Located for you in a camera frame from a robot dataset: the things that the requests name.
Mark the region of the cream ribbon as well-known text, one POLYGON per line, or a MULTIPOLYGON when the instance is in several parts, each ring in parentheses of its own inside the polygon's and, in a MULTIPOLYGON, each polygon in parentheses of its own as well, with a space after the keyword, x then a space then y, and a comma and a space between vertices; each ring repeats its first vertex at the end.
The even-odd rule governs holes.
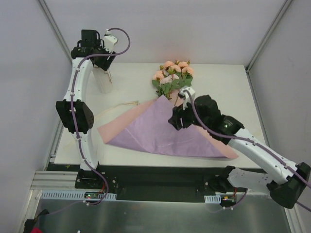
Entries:
MULTIPOLYGON (((114 105, 114 106, 112 106, 112 107, 109 107, 109 108, 107 108, 107 109, 101 111, 100 113, 98 113, 98 114, 94 117, 94 119, 95 119, 95 120, 98 120, 98 119, 100 119, 104 114, 106 114, 106 113, 108 113, 109 111, 112 111, 113 109, 116 109, 117 107, 120 107, 120 106, 138 106, 138 105, 140 105, 140 102, 139 102, 138 100, 136 100, 136 101, 130 101, 130 102, 125 102, 125 103, 120 103, 120 104, 114 105)), ((67 144, 63 147, 63 149, 64 149, 64 150, 69 150, 69 148, 72 147, 73 145, 74 145, 74 140, 72 139, 72 140, 70 140, 69 143, 67 143, 67 144)))

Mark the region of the pink rose stem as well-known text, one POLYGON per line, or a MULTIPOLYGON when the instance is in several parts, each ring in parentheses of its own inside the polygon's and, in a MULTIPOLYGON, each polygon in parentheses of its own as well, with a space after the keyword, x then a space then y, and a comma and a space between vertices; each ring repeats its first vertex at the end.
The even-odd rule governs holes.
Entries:
POLYGON ((168 76, 157 81, 156 94, 158 97, 165 96, 168 100, 171 100, 173 91, 181 89, 180 79, 178 76, 168 76))
POLYGON ((180 68, 180 72, 176 73, 179 77, 179 86, 191 86, 194 70, 190 66, 190 60, 185 62, 176 61, 175 64, 180 68))
POLYGON ((171 78, 166 77, 162 70, 157 71, 152 77, 152 85, 156 89, 157 95, 168 97, 170 91, 171 78))
POLYGON ((167 61, 163 65, 160 65, 159 69, 160 79, 166 78, 172 74, 181 73, 181 68, 172 61, 167 61))

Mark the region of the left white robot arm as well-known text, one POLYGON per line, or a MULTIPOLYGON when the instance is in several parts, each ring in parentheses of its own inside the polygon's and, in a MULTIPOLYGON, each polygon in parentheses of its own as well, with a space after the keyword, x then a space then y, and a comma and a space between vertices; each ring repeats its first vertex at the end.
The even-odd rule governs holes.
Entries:
POLYGON ((75 188, 104 191, 107 187, 98 170, 99 159, 91 133, 94 114, 86 104, 86 87, 94 67, 102 71, 109 69, 117 41, 110 31, 100 37, 96 30, 82 30, 81 40, 71 51, 72 72, 68 89, 63 100, 56 102, 61 122, 73 136, 81 159, 75 188))

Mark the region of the white ribbed ceramic vase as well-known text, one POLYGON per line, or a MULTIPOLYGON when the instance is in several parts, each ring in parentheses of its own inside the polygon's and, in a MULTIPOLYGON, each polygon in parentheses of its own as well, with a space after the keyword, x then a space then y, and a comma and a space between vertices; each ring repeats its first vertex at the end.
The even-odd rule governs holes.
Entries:
POLYGON ((113 89, 113 84, 110 70, 108 69, 107 71, 105 71, 102 68, 95 66, 93 68, 93 74, 100 91, 104 94, 111 93, 113 89))

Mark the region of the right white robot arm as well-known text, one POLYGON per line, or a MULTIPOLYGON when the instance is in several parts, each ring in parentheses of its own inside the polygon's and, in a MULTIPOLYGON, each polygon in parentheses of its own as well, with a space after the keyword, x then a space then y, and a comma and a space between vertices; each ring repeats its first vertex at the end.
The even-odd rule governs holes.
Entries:
POLYGON ((180 105, 173 108, 168 122, 177 130, 195 125, 211 137, 248 157, 264 173, 226 166, 222 173, 208 180, 209 187, 226 193, 233 188, 245 188, 270 195, 280 206, 292 209, 306 187, 310 187, 311 168, 277 154, 258 141, 232 116, 224 115, 209 95, 192 98, 187 92, 178 94, 180 105))

